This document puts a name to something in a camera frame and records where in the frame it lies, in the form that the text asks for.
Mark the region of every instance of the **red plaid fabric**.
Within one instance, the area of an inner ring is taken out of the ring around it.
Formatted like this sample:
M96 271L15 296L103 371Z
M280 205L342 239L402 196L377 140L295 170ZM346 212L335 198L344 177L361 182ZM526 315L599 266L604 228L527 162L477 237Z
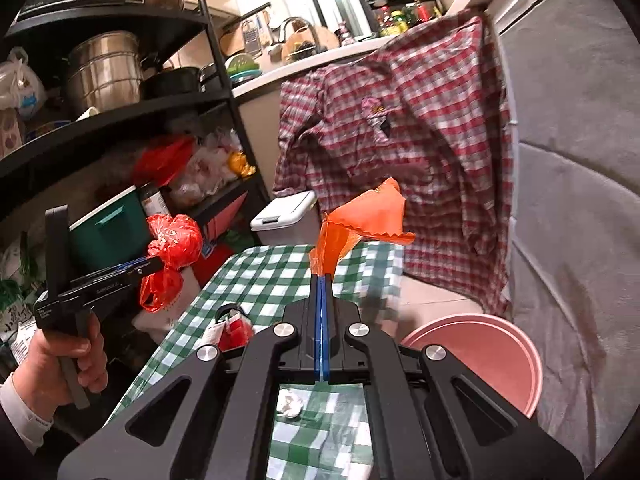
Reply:
M284 83L274 192L329 212L392 176L416 239L404 270L503 313L513 160L485 17L465 10Z

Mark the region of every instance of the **sleeve cuff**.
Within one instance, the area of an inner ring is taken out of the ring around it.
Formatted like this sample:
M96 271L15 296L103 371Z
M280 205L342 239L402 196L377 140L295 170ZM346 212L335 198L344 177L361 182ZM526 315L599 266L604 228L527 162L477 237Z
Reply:
M14 388L14 375L0 386L0 405L25 446L35 453L42 446L44 436L53 424L33 413Z

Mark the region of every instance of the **human hand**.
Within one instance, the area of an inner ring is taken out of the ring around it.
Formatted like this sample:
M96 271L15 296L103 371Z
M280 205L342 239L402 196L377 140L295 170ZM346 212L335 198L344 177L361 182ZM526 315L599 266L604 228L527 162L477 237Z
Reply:
M95 394L105 389L107 356L100 322L93 313L88 333L89 339L86 339L53 330L37 330L27 357L12 375L15 391L29 409L44 420L52 420L58 406L72 402L59 357L78 359L81 386Z

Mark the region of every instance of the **green checkered tablecloth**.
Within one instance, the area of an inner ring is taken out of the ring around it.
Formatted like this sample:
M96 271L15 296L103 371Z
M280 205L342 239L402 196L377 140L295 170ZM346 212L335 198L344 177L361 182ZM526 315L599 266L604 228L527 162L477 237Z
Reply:
M197 348L198 339L220 306L240 304L255 329L262 330L282 318L286 305L308 297L310 249L254 247L231 257L178 320L111 417ZM365 320L394 322L401 275L401 246L361 242L338 264L334 296L359 304ZM362 386L316 383L283 387L302 399L303 411L298 418L276 418L267 478L368 478L372 449Z

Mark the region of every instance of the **floor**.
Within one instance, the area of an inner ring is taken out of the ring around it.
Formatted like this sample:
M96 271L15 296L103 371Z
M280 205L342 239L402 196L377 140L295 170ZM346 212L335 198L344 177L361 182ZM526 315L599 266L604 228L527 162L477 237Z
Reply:
M403 276L400 288L399 321L396 341L400 342L416 328L450 314L482 312L473 300L428 283Z

